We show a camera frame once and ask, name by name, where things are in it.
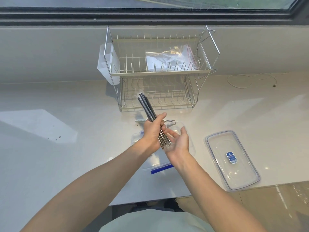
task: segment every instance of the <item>white cable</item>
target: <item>white cable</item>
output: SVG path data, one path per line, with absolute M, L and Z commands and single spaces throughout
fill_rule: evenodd
M 275 76 L 272 76 L 271 74 L 272 73 L 264 73 L 264 72 L 262 72 L 262 73 L 259 73 L 259 74 L 256 74 L 256 75 L 253 75 L 253 76 L 250 76 L 250 75 L 245 75 L 245 74 L 235 74 L 235 75 L 229 75 L 228 77 L 227 77 L 227 82 L 231 85 L 231 86 L 233 86 L 233 87 L 235 87 L 235 88 L 238 88 L 238 89 L 246 89 L 246 88 L 249 88 L 253 83 L 254 83 L 254 81 L 253 82 L 251 82 L 251 84 L 250 85 L 248 85 L 247 87 L 238 87 L 238 86 L 236 86 L 236 85 L 233 85 L 233 84 L 231 84 L 231 82 L 229 82 L 229 78 L 231 77 L 231 76 L 246 76 L 246 77 L 255 77 L 255 76 L 258 76 L 258 75 L 261 75 L 261 74 L 265 74 L 265 75 L 269 75 L 270 77 L 268 77 L 268 78 L 262 78 L 262 79 L 259 79 L 259 80 L 265 80 L 265 79 L 269 79 L 269 78 L 273 78 L 274 80 L 275 80 L 275 84 L 273 85 L 273 87 L 276 87 L 277 86 L 277 79 L 276 79 L 276 77 Z

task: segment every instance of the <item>blue label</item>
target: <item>blue label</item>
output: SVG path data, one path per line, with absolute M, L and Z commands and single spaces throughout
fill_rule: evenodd
M 229 158 L 230 162 L 232 164 L 236 164 L 237 163 L 237 159 L 236 157 L 234 156 L 233 152 L 227 152 L 226 153 L 226 156 Z

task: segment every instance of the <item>white countertop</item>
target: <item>white countertop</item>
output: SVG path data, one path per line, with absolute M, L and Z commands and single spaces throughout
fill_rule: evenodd
M 186 125 L 203 169 L 225 188 L 203 139 L 233 130 L 261 176 L 252 187 L 309 180 L 308 73 L 279 75 L 275 88 L 265 79 L 237 89 L 226 78 L 210 76 L 194 109 L 165 110 Z M 20 230 L 66 185 L 129 147 L 145 114 L 121 113 L 113 92 L 105 81 L 0 85 L 3 231 Z M 111 205 L 186 195 L 174 168 L 138 170 Z

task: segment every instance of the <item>clear plastic lid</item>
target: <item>clear plastic lid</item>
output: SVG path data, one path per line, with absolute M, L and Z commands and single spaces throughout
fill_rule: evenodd
M 223 131 L 205 138 L 210 153 L 231 191 L 248 187 L 260 176 L 233 131 Z
M 181 122 L 176 122 L 175 125 L 167 125 L 168 128 L 172 129 L 174 132 L 180 134 L 180 129 L 182 126 L 185 126 L 183 123 Z M 135 133 L 132 135 L 131 138 L 131 145 L 133 145 L 134 143 L 136 143 L 138 140 L 140 140 L 144 135 L 144 131 L 140 131 L 138 133 Z M 193 142 L 190 138 L 189 135 L 189 152 L 192 156 L 195 155 L 195 148 L 193 145 Z M 157 169 L 159 167 L 163 167 L 163 166 L 167 166 L 168 164 L 170 164 L 165 152 L 162 150 L 162 148 L 160 148 L 159 150 L 157 150 L 155 153 L 153 153 L 151 156 L 149 156 L 149 158 L 143 163 L 143 165 L 141 166 L 141 168 L 143 170 L 153 170 L 153 169 Z

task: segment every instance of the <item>dish rack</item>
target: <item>dish rack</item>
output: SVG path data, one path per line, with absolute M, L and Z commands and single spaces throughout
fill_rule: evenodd
M 169 34 L 112 37 L 108 26 L 105 45 L 100 49 L 98 69 L 113 85 L 120 111 L 141 109 L 137 100 L 137 93 L 141 91 L 154 109 L 193 108 L 206 78 L 217 71 L 213 66 L 220 52 L 214 42 L 213 32 L 205 26 L 199 35 L 194 36 Z M 203 45 L 207 39 L 214 49 L 213 63 L 206 55 L 209 48 L 204 50 Z M 185 46 L 192 56 L 191 60 L 154 63 L 149 67 L 147 52 L 173 49 L 176 46 Z

